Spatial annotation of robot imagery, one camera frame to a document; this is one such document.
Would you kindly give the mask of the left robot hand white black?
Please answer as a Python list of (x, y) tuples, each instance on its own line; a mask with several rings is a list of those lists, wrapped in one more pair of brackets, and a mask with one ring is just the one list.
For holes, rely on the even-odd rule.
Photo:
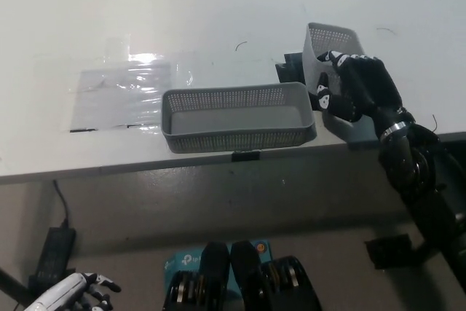
[(114, 293), (122, 291), (120, 286), (104, 275), (75, 272), (47, 289), (25, 310), (113, 310), (110, 296), (102, 293), (99, 286)]

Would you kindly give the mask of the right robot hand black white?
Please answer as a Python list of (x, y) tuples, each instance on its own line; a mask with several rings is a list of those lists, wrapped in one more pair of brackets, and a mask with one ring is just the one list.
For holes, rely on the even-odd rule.
[(317, 59), (332, 65), (345, 91), (343, 95), (331, 92), (328, 74), (321, 73), (316, 89), (321, 111), (356, 122), (363, 115), (374, 118), (380, 111), (398, 111), (403, 107), (398, 89), (380, 59), (334, 50), (324, 52)]

